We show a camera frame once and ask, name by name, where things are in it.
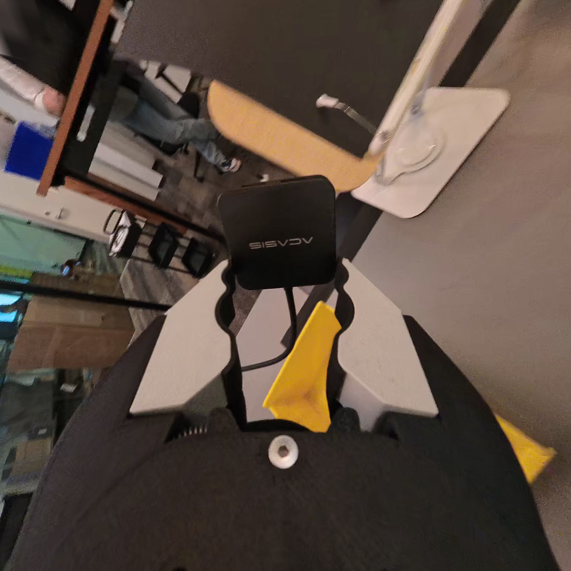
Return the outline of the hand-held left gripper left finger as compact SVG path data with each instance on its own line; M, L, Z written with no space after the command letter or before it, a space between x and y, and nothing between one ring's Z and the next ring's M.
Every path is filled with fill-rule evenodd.
M198 397L215 393L246 421L233 295L236 278L229 260L219 263L164 316L129 412L134 416L189 409Z

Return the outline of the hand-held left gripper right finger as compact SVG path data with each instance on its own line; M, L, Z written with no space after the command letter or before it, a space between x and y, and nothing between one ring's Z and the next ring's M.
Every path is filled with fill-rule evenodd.
M437 418L439 410L401 310L347 259L338 262L328 405L356 412L362 432L386 413Z

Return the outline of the yellow plastic bin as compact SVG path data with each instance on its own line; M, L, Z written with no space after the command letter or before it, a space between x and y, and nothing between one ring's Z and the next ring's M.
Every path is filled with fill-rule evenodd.
M291 421L311 432L326 432L330 427L327 369L333 339L340 329L333 308L318 302L264 400L263 407L275 419ZM555 458L556 451L539 444L502 417L496 416L496 420L532 484Z

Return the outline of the black hdmi switch with cable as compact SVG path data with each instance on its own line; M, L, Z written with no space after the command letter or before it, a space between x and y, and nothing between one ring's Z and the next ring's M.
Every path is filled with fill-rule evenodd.
M243 372L284 360L297 339L294 288L326 284L335 276L336 192L322 175L255 184L226 192L218 211L230 267L243 289L283 289L290 337L273 359L242 367Z

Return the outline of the black utility cart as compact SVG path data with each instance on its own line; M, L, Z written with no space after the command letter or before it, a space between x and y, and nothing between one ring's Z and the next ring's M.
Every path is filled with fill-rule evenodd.
M167 223L142 223L125 210L111 210L103 225L108 256L135 260L201 279L214 267L218 251L209 244L183 236Z

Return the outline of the brown cardboard box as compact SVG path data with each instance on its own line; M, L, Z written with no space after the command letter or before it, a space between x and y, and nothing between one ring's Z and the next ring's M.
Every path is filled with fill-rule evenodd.
M33 295L7 370L110 367L133 334L126 307Z

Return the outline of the white metal board stand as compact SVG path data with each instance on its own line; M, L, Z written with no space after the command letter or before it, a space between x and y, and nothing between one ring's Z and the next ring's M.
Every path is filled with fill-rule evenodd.
M437 87L490 1L443 1L380 124L322 94L316 108L336 110L373 138L374 174L351 195L397 218L422 214L508 107L504 89Z

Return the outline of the blue box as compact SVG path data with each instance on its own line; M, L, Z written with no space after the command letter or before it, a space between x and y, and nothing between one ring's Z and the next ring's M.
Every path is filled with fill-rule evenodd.
M20 122L11 139L4 172L40 181L55 137L55 127Z

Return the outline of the wood-edged dark board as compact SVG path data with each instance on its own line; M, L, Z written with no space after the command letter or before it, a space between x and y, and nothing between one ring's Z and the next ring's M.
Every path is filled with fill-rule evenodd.
M210 79L228 140L336 192L360 188L426 75L427 40L462 1L135 1L116 58Z

